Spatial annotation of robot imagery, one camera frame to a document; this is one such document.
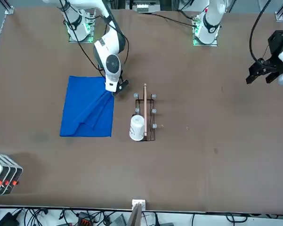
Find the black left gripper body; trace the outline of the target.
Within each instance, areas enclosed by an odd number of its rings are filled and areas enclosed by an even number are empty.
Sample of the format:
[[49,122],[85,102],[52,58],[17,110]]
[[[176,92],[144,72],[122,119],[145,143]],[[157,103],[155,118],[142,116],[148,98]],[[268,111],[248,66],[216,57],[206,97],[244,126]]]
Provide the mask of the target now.
[[267,72],[277,72],[283,70],[283,62],[279,59],[279,54],[283,48],[283,30],[276,30],[268,38],[271,57],[262,61],[263,68]]

